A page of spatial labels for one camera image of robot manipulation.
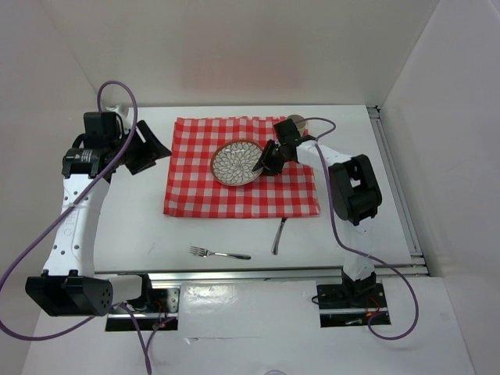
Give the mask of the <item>beige paper cup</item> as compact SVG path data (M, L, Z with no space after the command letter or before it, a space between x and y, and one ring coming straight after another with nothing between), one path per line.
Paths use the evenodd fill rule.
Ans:
M287 119L294 123L301 136L305 135L308 128L308 121L304 117L294 114L288 116Z

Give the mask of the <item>floral patterned plate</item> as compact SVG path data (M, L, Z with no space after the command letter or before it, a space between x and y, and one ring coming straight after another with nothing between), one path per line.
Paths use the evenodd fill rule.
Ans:
M254 141L230 141L219 147L212 155L210 170L219 183L237 187L256 180L263 168L254 170L263 148Z

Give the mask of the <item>red white checkered cloth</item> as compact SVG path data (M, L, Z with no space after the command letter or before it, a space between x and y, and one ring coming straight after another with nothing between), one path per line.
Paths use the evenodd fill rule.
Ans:
M264 146L274 138L278 117L176 119L163 212L177 218L261 219L320 214L313 169L295 162L282 174L260 176L238 187L221 184L211 172L213 154L227 142Z

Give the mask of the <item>silver knife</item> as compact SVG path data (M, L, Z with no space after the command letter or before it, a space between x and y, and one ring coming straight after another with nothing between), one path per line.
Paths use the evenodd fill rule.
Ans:
M275 235L275 238L273 240L273 245L272 245L272 248L271 248L271 254L272 255L278 255L280 239L281 239L281 236L282 236L282 233L283 233L283 230L284 230L284 225L287 222L287 219L288 219L287 217L284 217L284 218L282 218L280 220L280 224L279 224L279 227L277 229L277 233Z

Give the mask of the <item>silver fork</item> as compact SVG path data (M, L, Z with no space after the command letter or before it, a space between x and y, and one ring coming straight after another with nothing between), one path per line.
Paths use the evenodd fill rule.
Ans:
M194 256L199 256L203 258L207 258L210 256L219 256L228 259L238 259L238 260L251 260L252 257L250 255L237 254L237 253L225 253L225 252L212 252L206 248L200 248L196 246L191 246L189 248L189 252Z

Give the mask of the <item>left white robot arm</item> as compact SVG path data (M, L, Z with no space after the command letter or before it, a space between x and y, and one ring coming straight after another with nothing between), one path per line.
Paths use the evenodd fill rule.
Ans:
M116 169L125 166L135 175L170 155L144 120L129 135L115 112L84 114L84 132L62 159L64 218L41 275L28 277L25 284L26 293L48 315L104 316L122 302L138 312L151 308L148 276L95 276L95 238Z

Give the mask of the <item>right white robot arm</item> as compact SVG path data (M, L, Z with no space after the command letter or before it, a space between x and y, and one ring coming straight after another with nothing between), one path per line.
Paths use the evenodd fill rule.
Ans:
M360 305L376 287L373 252L373 219L382 203L382 194L368 156L347 155L320 143L320 139L336 128L317 137L300 134L293 120L276 123L276 140L264 147L255 170L275 176L286 163L295 162L323 172L334 223L340 219L348 232L348 243L342 243L338 229L333 227L338 245L348 254L341 269L341 297L350 306Z

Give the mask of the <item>front aluminium rail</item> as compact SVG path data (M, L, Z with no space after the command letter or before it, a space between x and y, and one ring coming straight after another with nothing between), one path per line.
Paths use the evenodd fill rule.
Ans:
M405 277L426 277L430 273L424 264L396 266ZM396 277L397 274L386 266L376 266L377 279ZM96 273L96 277L125 276L127 274L146 274L145 271L131 273ZM237 284L254 282L285 282L315 280L320 283L341 280L341 267L309 267L309 268L280 268L280 269L248 269L248 270L192 270L147 273L153 288L172 288L182 284Z

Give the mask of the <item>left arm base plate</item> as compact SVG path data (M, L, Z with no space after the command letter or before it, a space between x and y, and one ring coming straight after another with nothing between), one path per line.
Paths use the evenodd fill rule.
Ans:
M106 332L128 332L136 330L127 311L130 311L137 321L141 331L153 332L177 331L178 313L180 308L180 288L151 288L144 298L133 302L124 302L113 308L107 316Z

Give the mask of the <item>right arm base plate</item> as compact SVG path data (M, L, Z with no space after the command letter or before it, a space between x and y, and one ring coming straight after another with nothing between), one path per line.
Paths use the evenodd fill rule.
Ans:
M319 308L322 328L366 326L370 317L374 326L391 324L381 283L356 300L349 300L340 284L319 284L311 302Z

